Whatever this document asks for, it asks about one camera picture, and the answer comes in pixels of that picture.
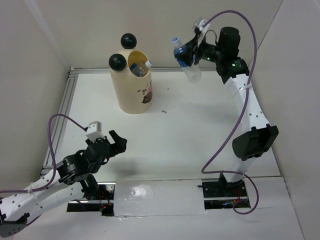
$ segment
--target wall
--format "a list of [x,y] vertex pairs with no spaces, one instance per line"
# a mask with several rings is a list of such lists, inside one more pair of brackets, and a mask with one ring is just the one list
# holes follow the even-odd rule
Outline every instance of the wall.
[[0,187],[39,177],[68,69],[22,0],[0,1]]
[[319,239],[319,22],[316,1],[284,0],[253,74],[263,110],[279,128],[273,150],[306,240]]
[[[210,18],[222,10],[245,14],[263,40],[282,0],[37,0],[39,8],[63,54],[74,68],[107,68],[109,57],[121,47],[120,38],[131,32],[137,48],[155,67],[178,67],[171,40],[193,36],[198,17]],[[239,16],[220,16],[211,25],[218,33],[233,26],[242,37],[240,55],[251,61],[251,32]],[[208,33],[214,43],[214,35]]]

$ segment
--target water bottle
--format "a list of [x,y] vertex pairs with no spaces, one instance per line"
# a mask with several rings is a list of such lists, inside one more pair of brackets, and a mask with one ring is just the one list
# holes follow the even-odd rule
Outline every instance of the water bottle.
[[130,70],[135,76],[142,78],[145,75],[147,75],[151,67],[152,67],[152,62],[148,60],[145,63],[139,62],[139,63],[132,64],[130,67]]
[[[177,54],[179,52],[181,53],[184,51],[184,47],[182,46],[182,43],[178,37],[175,37],[172,40],[172,43],[174,46],[173,54]],[[181,60],[177,61],[179,65],[182,67],[182,70],[184,71],[190,83],[199,82],[199,80],[201,79],[201,70],[197,65],[192,64],[192,66],[188,66]]]

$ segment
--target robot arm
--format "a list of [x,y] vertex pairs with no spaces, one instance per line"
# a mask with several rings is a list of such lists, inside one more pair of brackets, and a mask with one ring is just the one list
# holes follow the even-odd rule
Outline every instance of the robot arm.
[[[248,93],[248,102],[241,122],[241,135],[232,141],[234,161],[226,171],[245,173],[252,162],[267,152],[278,135],[277,126],[270,126],[264,116],[255,92],[248,84],[249,69],[246,62],[238,57],[240,35],[234,27],[224,27],[220,31],[216,45],[206,42],[209,24],[203,18],[195,23],[195,37],[187,42],[174,55],[186,65],[197,65],[200,60],[216,64],[216,71],[223,84],[229,89],[239,115],[243,111]],[[242,175],[229,173],[220,175],[224,188],[236,186]]]
[[86,130],[88,147],[57,163],[53,182],[42,191],[32,192],[44,186],[52,178],[54,170],[31,184],[28,193],[14,194],[0,201],[0,236],[10,237],[28,226],[35,218],[63,203],[74,199],[94,198],[99,185],[92,174],[98,172],[110,158],[123,153],[127,140],[119,137],[114,130],[109,134],[111,144],[101,133],[101,123],[92,122]]

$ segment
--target black ball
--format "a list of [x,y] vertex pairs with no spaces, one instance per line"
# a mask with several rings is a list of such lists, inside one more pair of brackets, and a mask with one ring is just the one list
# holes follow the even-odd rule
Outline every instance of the black ball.
[[121,37],[121,45],[124,49],[134,49],[137,46],[137,39],[132,33],[125,33]]
[[126,58],[119,53],[115,53],[109,58],[109,66],[114,71],[120,72],[126,68],[126,65]]

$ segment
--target cylindrical container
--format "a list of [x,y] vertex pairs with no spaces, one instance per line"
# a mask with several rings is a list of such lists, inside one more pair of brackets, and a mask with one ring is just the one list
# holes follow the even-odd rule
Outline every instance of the cylindrical container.
[[136,49],[128,49],[129,46],[121,44],[125,49],[113,54],[109,59],[111,78],[119,107],[128,114],[140,114],[146,111],[152,103],[151,72],[148,70],[143,77],[135,76],[130,67],[135,63],[147,62],[147,56]]

